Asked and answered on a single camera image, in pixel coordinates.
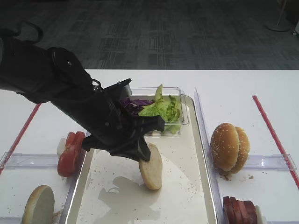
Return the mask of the black covered left gripper body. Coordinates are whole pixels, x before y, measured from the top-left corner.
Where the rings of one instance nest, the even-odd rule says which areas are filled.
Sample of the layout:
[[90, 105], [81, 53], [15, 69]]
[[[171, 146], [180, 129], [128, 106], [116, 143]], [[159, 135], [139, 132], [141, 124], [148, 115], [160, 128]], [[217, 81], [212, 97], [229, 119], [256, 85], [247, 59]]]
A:
[[138, 161], [139, 138], [154, 130], [164, 130], [161, 116], [132, 117], [119, 101], [106, 98], [101, 92], [88, 97], [79, 94], [68, 99], [54, 98], [51, 102], [90, 133], [82, 143], [86, 151], [101, 149], [111, 156]]

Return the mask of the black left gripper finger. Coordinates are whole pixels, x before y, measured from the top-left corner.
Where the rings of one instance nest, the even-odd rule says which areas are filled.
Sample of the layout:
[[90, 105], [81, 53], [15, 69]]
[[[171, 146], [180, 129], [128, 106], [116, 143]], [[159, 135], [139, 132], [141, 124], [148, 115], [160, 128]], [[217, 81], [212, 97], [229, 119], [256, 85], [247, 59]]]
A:
[[140, 137], [137, 143], [137, 151], [139, 154], [139, 159], [143, 161], [150, 161], [151, 151], [145, 141], [144, 137]]

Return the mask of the black covered left robot arm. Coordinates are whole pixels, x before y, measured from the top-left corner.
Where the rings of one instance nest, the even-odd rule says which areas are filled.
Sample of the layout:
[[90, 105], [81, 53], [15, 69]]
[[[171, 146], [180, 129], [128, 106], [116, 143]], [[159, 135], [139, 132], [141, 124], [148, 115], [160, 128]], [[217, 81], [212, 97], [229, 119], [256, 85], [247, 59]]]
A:
[[41, 104], [51, 102], [89, 132], [83, 149], [102, 149], [112, 156], [135, 161], [150, 160], [144, 139], [148, 132], [164, 130], [160, 116], [140, 117], [129, 113], [121, 100], [131, 95], [130, 80], [102, 87], [64, 48], [42, 49], [34, 40], [19, 40], [17, 31], [0, 31], [0, 87]]

